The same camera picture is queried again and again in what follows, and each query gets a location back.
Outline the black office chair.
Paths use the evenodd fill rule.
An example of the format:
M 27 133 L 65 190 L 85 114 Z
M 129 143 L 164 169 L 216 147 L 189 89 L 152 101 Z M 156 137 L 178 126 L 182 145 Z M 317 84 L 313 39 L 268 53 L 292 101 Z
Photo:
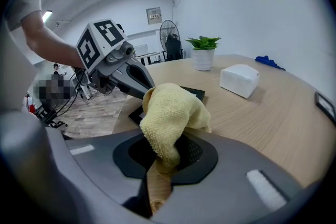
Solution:
M 165 42 L 165 47 L 165 61 L 180 60 L 183 58 L 181 42 L 178 40 L 177 35 L 168 35 L 167 41 Z

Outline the green potted plant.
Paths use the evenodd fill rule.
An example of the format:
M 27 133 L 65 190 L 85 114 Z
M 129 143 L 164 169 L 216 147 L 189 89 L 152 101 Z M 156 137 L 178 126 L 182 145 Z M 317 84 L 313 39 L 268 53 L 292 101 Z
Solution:
M 215 49 L 217 48 L 220 39 L 220 37 L 208 38 L 200 36 L 199 39 L 189 38 L 185 40 L 193 46 L 192 58 L 196 70 L 209 71 L 211 69 Z

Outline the black floral print picture frame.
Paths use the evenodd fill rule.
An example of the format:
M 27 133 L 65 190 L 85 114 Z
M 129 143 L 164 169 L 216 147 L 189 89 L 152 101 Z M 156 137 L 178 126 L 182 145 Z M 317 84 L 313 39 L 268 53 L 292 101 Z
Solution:
M 201 102 L 203 101 L 205 97 L 205 91 L 203 90 L 198 90 L 198 89 L 193 89 L 193 88 L 188 88 L 188 87 L 183 87 L 181 86 L 182 89 L 190 92 L 192 95 L 196 96 Z M 131 114 L 128 115 L 128 118 L 137 126 L 140 125 L 140 122 L 142 119 L 145 117 L 145 114 L 143 112 L 142 105 L 140 105 L 136 110 L 134 110 Z

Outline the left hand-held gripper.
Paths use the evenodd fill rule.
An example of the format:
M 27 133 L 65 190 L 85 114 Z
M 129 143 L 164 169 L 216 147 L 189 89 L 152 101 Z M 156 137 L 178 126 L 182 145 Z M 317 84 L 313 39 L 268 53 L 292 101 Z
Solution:
M 145 92 L 155 86 L 146 67 L 132 58 L 134 47 L 127 42 L 127 36 L 111 19 L 89 23 L 76 44 L 76 50 L 90 85 L 103 94 L 116 86 L 110 76 L 123 64 L 126 79 L 117 80 L 117 87 L 123 93 L 143 99 Z

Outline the black deer print picture frame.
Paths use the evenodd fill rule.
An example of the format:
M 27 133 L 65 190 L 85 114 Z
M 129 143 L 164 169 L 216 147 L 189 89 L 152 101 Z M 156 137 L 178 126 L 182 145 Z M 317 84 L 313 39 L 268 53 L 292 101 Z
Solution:
M 333 104 L 318 91 L 314 94 L 315 105 L 329 118 L 336 126 L 336 109 Z

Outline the black floor fan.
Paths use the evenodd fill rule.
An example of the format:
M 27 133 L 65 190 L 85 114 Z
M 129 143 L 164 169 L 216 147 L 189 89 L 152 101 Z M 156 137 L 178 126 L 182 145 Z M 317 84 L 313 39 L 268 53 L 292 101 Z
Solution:
M 166 58 L 166 47 L 165 42 L 167 41 L 168 35 L 177 35 L 178 40 L 180 40 L 180 35 L 177 26 L 171 20 L 165 20 L 160 27 L 160 42 L 163 48 L 163 57 Z

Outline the white microwave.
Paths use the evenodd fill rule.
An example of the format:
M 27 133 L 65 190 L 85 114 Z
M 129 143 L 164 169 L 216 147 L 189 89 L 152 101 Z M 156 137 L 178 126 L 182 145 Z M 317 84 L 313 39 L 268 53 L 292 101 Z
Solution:
M 134 50 L 135 50 L 136 57 L 140 57 L 140 56 L 148 54 L 147 44 L 135 46 Z

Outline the person's left forearm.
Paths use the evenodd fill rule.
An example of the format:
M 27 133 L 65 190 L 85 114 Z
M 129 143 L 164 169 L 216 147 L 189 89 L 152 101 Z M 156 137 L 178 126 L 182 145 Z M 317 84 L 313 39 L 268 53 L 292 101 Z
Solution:
M 76 48 L 65 43 L 45 26 L 41 11 L 28 14 L 20 24 L 26 44 L 41 58 L 63 65 L 84 67 Z

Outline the yellow wiping cloth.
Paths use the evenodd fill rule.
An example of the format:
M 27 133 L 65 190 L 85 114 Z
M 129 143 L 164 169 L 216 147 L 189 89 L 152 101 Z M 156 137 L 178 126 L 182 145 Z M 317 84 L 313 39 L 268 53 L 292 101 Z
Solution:
M 211 115 L 195 95 L 177 84 L 164 83 L 149 89 L 142 100 L 145 114 L 140 129 L 157 154 L 156 170 L 170 176 L 180 163 L 175 146 L 186 127 L 211 133 Z

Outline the blue cloth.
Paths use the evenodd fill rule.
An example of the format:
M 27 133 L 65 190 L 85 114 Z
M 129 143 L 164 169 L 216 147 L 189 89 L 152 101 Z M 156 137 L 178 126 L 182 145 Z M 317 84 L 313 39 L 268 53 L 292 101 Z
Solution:
M 269 59 L 268 56 L 263 56 L 263 57 L 262 57 L 262 56 L 257 56 L 257 57 L 255 58 L 255 61 L 256 61 L 256 62 L 259 62 L 259 63 L 262 63 L 262 64 L 264 64 L 264 65 L 268 65 L 268 66 L 270 66 L 270 67 L 277 68 L 277 69 L 280 69 L 280 70 L 284 70 L 284 71 L 285 71 L 284 68 L 278 66 L 272 59 Z

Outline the white tissue box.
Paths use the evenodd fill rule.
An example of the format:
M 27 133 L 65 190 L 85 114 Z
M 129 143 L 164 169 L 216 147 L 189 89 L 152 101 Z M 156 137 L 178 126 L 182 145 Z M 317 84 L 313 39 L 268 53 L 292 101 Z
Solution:
M 219 86 L 248 99 L 257 88 L 259 77 L 259 71 L 256 69 L 237 64 L 220 71 Z

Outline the grey wall panel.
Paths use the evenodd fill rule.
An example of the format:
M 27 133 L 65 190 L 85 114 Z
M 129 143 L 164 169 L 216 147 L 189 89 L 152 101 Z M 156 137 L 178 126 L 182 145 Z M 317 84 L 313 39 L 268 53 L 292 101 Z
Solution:
M 148 24 L 160 24 L 162 23 L 162 13 L 160 8 L 149 8 L 146 10 Z

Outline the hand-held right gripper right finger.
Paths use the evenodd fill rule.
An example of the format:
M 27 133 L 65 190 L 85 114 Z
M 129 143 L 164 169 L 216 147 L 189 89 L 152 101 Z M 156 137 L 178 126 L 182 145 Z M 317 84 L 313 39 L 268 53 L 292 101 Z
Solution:
M 284 224 L 315 191 L 251 146 L 197 131 L 176 143 L 181 162 L 160 224 Z

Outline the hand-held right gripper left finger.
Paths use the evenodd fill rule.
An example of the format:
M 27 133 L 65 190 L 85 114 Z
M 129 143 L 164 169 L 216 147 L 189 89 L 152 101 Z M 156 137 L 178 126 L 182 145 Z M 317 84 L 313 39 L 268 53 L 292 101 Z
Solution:
M 64 140 L 32 114 L 0 113 L 0 156 L 37 206 L 35 224 L 150 224 L 144 184 L 125 177 L 103 138 Z

